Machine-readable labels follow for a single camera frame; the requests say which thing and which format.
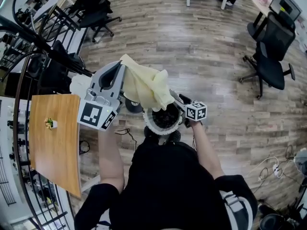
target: hand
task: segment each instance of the hand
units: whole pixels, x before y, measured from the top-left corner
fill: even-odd
[[[189,119],[189,124],[194,129],[197,126],[201,126],[201,121],[194,121],[194,120]]]

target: small potted plant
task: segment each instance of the small potted plant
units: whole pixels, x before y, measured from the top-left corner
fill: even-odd
[[[53,129],[58,127],[58,123],[55,120],[52,120],[50,117],[45,119],[46,128]]]

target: black office chair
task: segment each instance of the black office chair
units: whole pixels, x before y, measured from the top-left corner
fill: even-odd
[[[243,60],[248,61],[256,70],[256,73],[240,78],[239,82],[243,83],[245,79],[254,76],[259,77],[260,95],[262,96],[262,81],[267,82],[269,87],[279,90],[284,89],[284,76],[291,74],[295,80],[295,74],[292,65],[289,63],[289,70],[283,72],[280,61],[283,60],[288,47],[295,39],[295,24],[290,17],[280,12],[268,14],[268,23],[264,38],[257,43],[256,53],[253,57],[244,56]]]
[[[57,40],[53,49],[66,53],[62,43]],[[71,78],[68,77],[68,69],[55,60],[50,60],[48,67],[39,76],[37,89],[39,94],[68,94],[70,92]]]
[[[31,62],[29,63],[27,73],[33,78],[36,79],[38,76],[40,76],[42,70],[43,70],[43,65],[46,60],[45,55],[37,55],[33,56],[31,59]]]
[[[78,3],[81,3],[84,11],[84,17],[81,19],[80,27],[87,28],[91,27],[95,30],[95,33],[92,37],[92,42],[94,43],[95,37],[101,28],[104,27],[110,32],[110,36],[113,37],[114,33],[108,28],[107,24],[114,21],[121,21],[120,17],[110,18],[107,16],[108,13],[113,13],[110,8],[110,2],[108,0],[79,0]]]

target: yellow cloth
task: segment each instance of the yellow cloth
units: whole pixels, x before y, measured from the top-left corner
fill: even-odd
[[[120,60],[125,65],[125,79],[123,91],[125,96],[134,102],[140,102],[143,108],[158,111],[166,110],[168,104],[174,102],[167,85],[167,71],[158,71],[141,66],[124,54]]]

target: cord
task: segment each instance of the cord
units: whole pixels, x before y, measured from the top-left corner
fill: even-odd
[[[134,139],[133,135],[130,133],[129,128],[125,128],[125,129],[122,129],[122,130],[116,130],[115,134],[118,134],[118,135],[121,135],[121,136],[128,134],[131,137],[131,139],[134,141],[134,151],[136,150],[137,141]]]
[[[294,159],[294,157],[292,157],[292,153],[293,153],[293,147],[292,147],[292,145],[289,145],[287,148],[286,148],[286,151],[285,151],[285,154],[284,154],[284,157],[285,157],[285,161],[281,161],[280,163],[279,163],[279,160],[278,160],[278,158],[276,158],[276,157],[270,157],[270,158],[266,158],[265,160],[263,160],[260,164],[258,164],[254,169],[252,169],[246,176],[248,176],[250,173],[252,173],[256,168],[258,168],[262,163],[264,163],[266,160],[269,160],[269,159],[276,159],[277,160],[277,167],[276,167],[276,169],[271,173],[271,174],[269,174],[269,169],[267,168],[267,167],[264,167],[262,170],[261,170],[261,172],[260,172],[260,174],[259,174],[259,178],[260,178],[260,180],[262,180],[262,182],[261,182],[261,184],[260,184],[260,186],[253,192],[253,193],[256,193],[261,187],[262,187],[262,185],[265,183],[265,181],[266,181],[266,179],[268,178],[268,177],[270,177],[272,174],[274,174],[274,172],[283,164],[283,163],[287,163],[286,164],[286,166],[285,166],[285,168],[284,169],[281,169],[281,175],[277,175],[277,178],[281,178],[283,175],[284,176],[286,176],[286,177],[289,177],[290,179],[292,179],[293,181],[295,181],[295,182],[297,182],[299,185],[302,185],[301,183],[299,183],[296,179],[294,179],[294,178],[292,178],[292,177],[290,177],[290,176],[288,176],[288,175],[286,175],[284,172],[285,172],[285,170],[286,170],[286,168],[288,167],[288,164],[289,164],[289,162],[293,162],[294,164],[295,164],[295,162],[293,161],[293,159]],[[266,172],[267,172],[267,174],[265,175],[265,176],[263,176],[262,175],[262,173],[264,172],[266,170]]]
[[[259,199],[258,202],[259,202],[259,203],[262,203],[262,204],[265,204],[265,205],[271,207],[273,210],[277,211],[272,205],[270,205],[270,204],[268,204],[267,202],[265,202],[264,199]]]
[[[258,165],[257,165],[254,169],[252,169],[246,176],[248,176],[248,175],[249,175],[250,173],[252,173],[255,169],[257,169],[260,165],[262,165],[263,162],[265,162],[266,160],[269,160],[269,159],[276,159],[276,160],[277,160],[277,168],[278,168],[278,166],[279,166],[279,160],[278,160],[278,158],[276,158],[276,157],[269,157],[269,158],[263,160],[260,164],[258,164]]]
[[[288,178],[292,179],[292,180],[295,181],[297,184],[299,184],[299,185],[302,186],[301,183],[299,183],[296,179],[292,178],[291,176],[288,176],[288,175],[286,175],[285,173],[283,173],[283,175],[284,175],[285,177],[288,177]]]
[[[262,172],[263,172],[264,170],[267,171],[267,174],[266,174],[264,177],[262,177],[261,174],[262,174]],[[264,168],[261,170],[260,174],[259,174],[259,178],[262,180],[262,183],[260,184],[259,187],[257,187],[257,189],[253,192],[253,194],[255,194],[255,193],[262,187],[262,185],[265,183],[266,179],[267,179],[268,177],[270,177],[271,175],[273,175],[273,174],[274,174],[274,172],[272,172],[271,174],[269,174],[269,169],[268,169],[267,167],[264,167]]]

